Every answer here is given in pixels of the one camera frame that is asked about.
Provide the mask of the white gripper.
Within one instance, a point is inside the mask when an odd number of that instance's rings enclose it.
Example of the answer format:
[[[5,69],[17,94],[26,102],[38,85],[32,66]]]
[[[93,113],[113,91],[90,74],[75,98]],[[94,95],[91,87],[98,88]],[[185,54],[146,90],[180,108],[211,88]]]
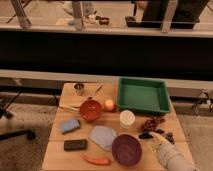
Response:
[[[167,162],[174,155],[174,145],[162,135],[150,132],[152,139],[148,141],[151,150],[156,154],[159,162]]]

